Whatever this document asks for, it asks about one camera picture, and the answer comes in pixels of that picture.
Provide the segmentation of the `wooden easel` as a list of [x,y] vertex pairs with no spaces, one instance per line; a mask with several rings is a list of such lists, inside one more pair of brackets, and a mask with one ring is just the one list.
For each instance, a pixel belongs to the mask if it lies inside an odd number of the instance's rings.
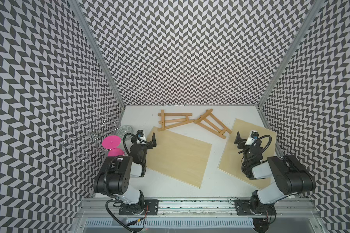
[[164,110],[161,110],[161,112],[158,113],[161,120],[158,122],[160,127],[157,130],[165,131],[175,127],[194,123],[194,119],[191,119],[192,115],[192,113],[165,113]]
[[222,139],[226,139],[225,134],[232,134],[232,130],[213,114],[212,109],[206,110],[194,123]]

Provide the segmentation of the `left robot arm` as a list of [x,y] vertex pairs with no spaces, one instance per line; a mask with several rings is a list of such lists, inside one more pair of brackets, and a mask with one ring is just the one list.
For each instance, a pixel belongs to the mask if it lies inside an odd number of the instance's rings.
[[94,192],[111,198],[121,216],[156,216],[159,200],[146,200],[143,192],[130,184],[131,178],[145,175],[147,152],[157,146],[155,134],[151,141],[146,141],[143,130],[127,133],[123,139],[108,136],[102,146],[108,156],[95,178]]

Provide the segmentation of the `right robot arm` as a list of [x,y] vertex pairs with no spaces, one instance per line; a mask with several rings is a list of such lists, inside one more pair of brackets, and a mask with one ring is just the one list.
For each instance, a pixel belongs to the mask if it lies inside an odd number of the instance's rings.
[[250,200],[234,200],[239,216],[275,216],[276,202],[288,196],[313,191],[316,182],[313,175],[293,155],[271,156],[263,159],[263,154],[273,142],[272,136],[260,136],[251,131],[247,139],[237,133],[234,144],[243,155],[241,171],[249,180],[272,178],[269,186],[252,192]]

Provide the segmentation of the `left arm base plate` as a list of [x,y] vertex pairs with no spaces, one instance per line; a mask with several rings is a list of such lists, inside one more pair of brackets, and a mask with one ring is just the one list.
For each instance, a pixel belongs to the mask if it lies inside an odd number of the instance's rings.
[[120,216],[156,216],[158,213],[159,200],[146,199],[137,204],[121,204],[119,208]]

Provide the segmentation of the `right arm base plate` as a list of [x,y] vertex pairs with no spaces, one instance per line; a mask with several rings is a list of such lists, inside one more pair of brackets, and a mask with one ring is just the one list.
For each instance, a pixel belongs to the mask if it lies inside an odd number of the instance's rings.
[[234,200],[238,216],[275,216],[274,204],[261,204],[259,201]]

